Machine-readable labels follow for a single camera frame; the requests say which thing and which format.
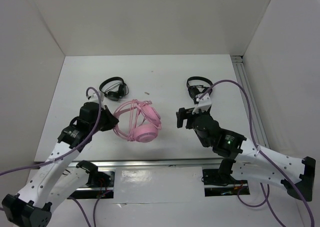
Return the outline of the pink headphones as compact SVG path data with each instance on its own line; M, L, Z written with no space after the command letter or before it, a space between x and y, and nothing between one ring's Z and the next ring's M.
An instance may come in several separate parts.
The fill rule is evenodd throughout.
M119 118L129 113L128 129L125 132L116 125L113 132L128 142L152 142L162 129L161 117L152 104L150 100L139 101L137 99L121 104L113 115Z

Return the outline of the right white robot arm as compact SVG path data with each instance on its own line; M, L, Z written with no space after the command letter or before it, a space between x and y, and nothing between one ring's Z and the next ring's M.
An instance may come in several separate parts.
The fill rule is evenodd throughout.
M200 143L223 161L218 177L223 183L248 180L274 185L295 199L313 199L316 160L291 157L261 145L234 131L221 128L208 111L194 113L193 108L176 112L177 127L194 130Z

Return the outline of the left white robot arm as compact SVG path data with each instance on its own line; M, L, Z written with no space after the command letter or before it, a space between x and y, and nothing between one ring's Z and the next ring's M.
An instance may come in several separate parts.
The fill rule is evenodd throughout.
M107 106L84 103L32 179L16 194L7 194L2 200L7 220L18 227L46 227L56 208L76 189L107 187L110 176L87 160L78 162L67 175L64 172L95 133L112 130L118 122Z

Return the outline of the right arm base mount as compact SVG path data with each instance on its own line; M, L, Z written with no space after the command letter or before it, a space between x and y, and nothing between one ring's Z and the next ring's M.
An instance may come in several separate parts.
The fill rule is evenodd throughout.
M218 169L203 169L201 181L204 184L205 197L250 195L247 180L235 180L232 177L223 177Z

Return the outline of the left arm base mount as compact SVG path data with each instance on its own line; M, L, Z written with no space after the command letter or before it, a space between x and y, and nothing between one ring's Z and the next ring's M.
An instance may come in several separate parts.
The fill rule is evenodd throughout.
M77 200L93 200L102 196L102 199L114 198L115 171L100 171L98 177L90 185L83 185L70 196Z

